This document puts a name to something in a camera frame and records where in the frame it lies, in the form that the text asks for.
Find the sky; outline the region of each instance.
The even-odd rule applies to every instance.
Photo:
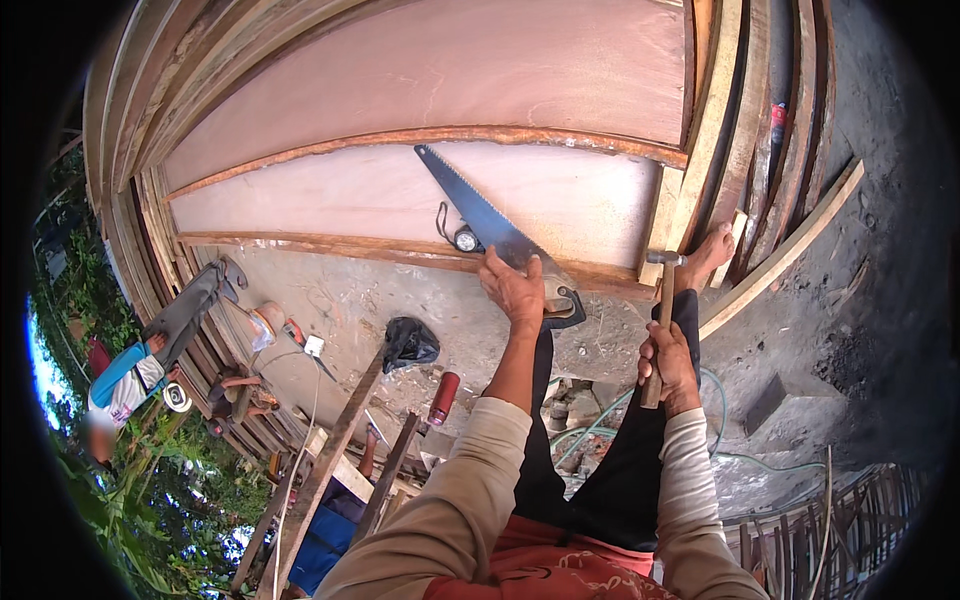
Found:
[[[47,406],[47,392],[53,392],[57,399],[70,393],[70,386],[66,383],[57,365],[46,356],[42,338],[36,330],[36,315],[29,313],[27,317],[27,340],[30,347],[30,361],[34,366],[34,388],[36,397],[40,401],[50,426],[60,429],[60,423],[50,407]]]

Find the hand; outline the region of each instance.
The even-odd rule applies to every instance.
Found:
[[[530,327],[534,335],[540,332],[544,292],[543,266],[539,256],[530,257],[524,276],[503,262],[496,255],[494,246],[489,246],[480,261],[478,275],[487,296],[510,319],[511,330]]]
[[[162,333],[155,333],[150,336],[150,339],[147,340],[147,346],[150,347],[150,353],[156,354],[160,352],[164,346],[167,345],[167,336]]]
[[[650,361],[654,357],[654,343],[657,346],[657,367],[663,387],[660,401],[666,408],[666,417],[671,419],[680,413],[700,407],[700,393],[697,390],[697,375],[690,361],[690,348],[686,344],[680,326],[670,323],[670,330],[656,321],[647,324],[650,337],[640,345],[640,359],[636,363],[637,382],[643,385],[653,372]]]

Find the dirt ground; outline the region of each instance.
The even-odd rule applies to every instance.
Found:
[[[863,157],[866,177],[778,289],[703,342],[702,364],[723,381],[730,402],[720,448],[786,467],[821,461],[833,444],[838,478],[873,463],[936,468],[960,390],[944,358],[947,243],[958,218],[953,156],[938,109],[888,29],[850,0],[833,3],[833,19],[836,120],[825,188],[853,155]],[[277,301],[304,332],[326,340],[324,361],[338,383],[324,375],[318,385],[318,372],[287,340],[262,353],[255,366],[282,403],[309,416],[316,397],[317,420],[330,425],[386,323],[407,315],[440,339],[439,367],[385,376],[372,401],[374,418],[391,439],[406,410],[424,416],[442,367],[459,373],[462,383],[440,430],[462,430],[508,333],[506,318],[474,276],[258,248],[206,248],[201,255],[218,250],[233,256],[251,280],[240,293],[244,306]],[[832,307],[831,292],[848,285],[867,259],[855,295]],[[728,283],[704,293],[701,311],[729,289]],[[583,300],[587,321],[555,333],[554,376],[631,386],[651,304],[594,294]],[[230,312],[220,318],[233,319],[236,335],[249,335]],[[790,450],[777,449],[769,438],[747,439],[742,426],[776,372],[814,374],[849,399],[835,418],[809,411],[777,423]],[[705,381],[702,397],[715,428],[722,409],[712,383]],[[778,507],[823,485],[814,469],[783,474],[734,459],[714,464],[721,516]]]

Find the saw blade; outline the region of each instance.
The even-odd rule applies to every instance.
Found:
[[[485,247],[496,246],[496,255],[515,269],[525,269],[530,256],[538,254],[543,272],[569,277],[546,251],[520,231],[496,206],[470,185],[453,167],[429,146],[414,146],[417,156],[460,211]]]

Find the red thermos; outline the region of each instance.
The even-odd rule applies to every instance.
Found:
[[[450,407],[453,406],[453,397],[457,395],[458,387],[460,387],[460,375],[455,372],[445,372],[440,378],[440,387],[437,388],[437,395],[433,397],[433,404],[430,405],[426,422],[431,425],[444,424],[446,416],[450,414]]]

